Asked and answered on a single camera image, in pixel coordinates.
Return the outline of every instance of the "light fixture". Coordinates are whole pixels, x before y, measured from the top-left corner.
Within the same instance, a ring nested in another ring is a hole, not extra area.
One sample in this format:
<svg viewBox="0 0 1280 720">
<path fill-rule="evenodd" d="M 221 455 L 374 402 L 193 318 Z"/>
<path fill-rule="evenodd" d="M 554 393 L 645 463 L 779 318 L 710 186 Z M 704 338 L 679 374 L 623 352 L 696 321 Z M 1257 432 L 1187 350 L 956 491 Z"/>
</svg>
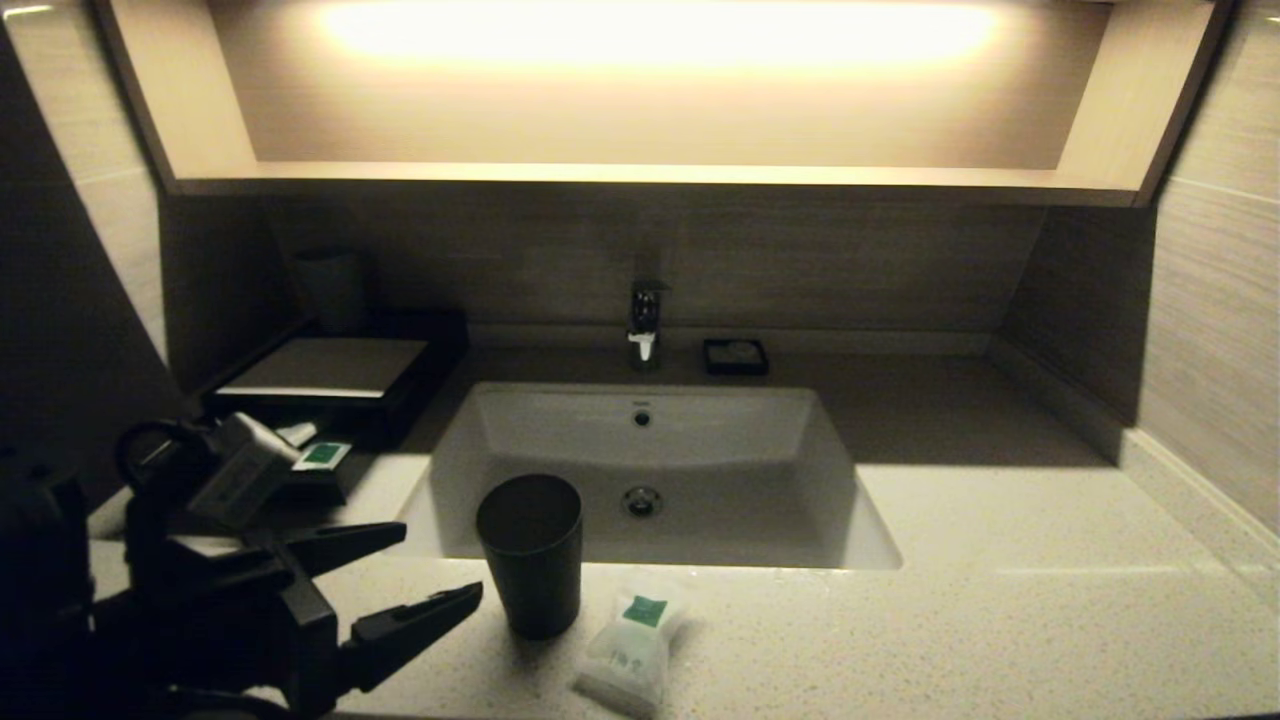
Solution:
<svg viewBox="0 0 1280 720">
<path fill-rule="evenodd" d="M 319 12 L 325 29 L 362 55 L 543 68 L 947 60 L 986 44 L 998 17 L 978 3 L 829 0 L 388 0 Z"/>
</svg>

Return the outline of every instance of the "faucet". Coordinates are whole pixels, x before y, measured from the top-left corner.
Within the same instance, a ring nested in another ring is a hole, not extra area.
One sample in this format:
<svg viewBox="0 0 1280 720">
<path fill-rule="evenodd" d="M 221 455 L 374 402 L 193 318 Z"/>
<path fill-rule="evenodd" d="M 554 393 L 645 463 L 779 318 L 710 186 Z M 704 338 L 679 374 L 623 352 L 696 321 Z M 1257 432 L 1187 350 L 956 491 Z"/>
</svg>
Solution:
<svg viewBox="0 0 1280 720">
<path fill-rule="evenodd" d="M 636 370 L 658 368 L 659 292 L 671 290 L 659 281 L 631 283 L 631 316 L 627 319 L 627 343 L 631 366 Z"/>
</svg>

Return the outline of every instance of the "toiletry package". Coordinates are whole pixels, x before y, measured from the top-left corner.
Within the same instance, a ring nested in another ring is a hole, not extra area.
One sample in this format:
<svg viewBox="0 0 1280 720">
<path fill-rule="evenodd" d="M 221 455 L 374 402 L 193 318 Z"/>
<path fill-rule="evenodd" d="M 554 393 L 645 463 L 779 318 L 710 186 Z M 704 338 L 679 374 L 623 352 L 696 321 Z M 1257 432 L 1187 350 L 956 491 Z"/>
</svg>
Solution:
<svg viewBox="0 0 1280 720">
<path fill-rule="evenodd" d="M 644 717 L 662 703 L 671 638 L 685 619 L 687 591 L 637 574 L 622 583 L 608 625 L 579 662 L 576 688 L 614 710 Z"/>
</svg>

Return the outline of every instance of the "undermount sink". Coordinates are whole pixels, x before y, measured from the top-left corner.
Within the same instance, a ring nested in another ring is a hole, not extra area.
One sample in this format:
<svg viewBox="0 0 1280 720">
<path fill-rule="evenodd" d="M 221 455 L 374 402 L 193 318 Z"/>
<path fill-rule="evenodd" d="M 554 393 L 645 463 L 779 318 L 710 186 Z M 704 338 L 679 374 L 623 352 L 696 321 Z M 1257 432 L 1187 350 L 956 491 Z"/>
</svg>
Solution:
<svg viewBox="0 0 1280 720">
<path fill-rule="evenodd" d="M 799 388 L 480 383 L 392 552 L 483 557 L 476 507 L 529 473 L 577 488 L 589 562 L 902 564 L 822 402 Z"/>
</svg>

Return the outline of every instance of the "white countertop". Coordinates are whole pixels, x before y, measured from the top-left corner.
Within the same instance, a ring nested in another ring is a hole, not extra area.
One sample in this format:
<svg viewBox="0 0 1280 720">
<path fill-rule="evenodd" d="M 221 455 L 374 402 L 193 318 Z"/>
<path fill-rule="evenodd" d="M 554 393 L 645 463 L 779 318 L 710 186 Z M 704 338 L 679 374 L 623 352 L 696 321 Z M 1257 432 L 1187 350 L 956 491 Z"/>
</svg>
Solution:
<svg viewBox="0 0 1280 720">
<path fill-rule="evenodd" d="M 621 354 L 476 351 L 402 452 L 333 520 L 394 519 L 476 379 L 758 384 L 691 356 L 648 375 Z M 1161 506 L 984 360 L 774 357 L 813 387 L 905 565 L 893 571 L 649 566 L 689 578 L 662 717 L 1210 717 L 1280 710 L 1275 612 Z M 123 548 L 92 544 L 100 592 Z M 365 559 L 319 579 L 343 625 L 484 580 L 480 609 L 352 714 L 613 717 L 570 685 L 634 569 L 588 564 L 559 638 L 513 638 L 477 560 Z"/>
</svg>

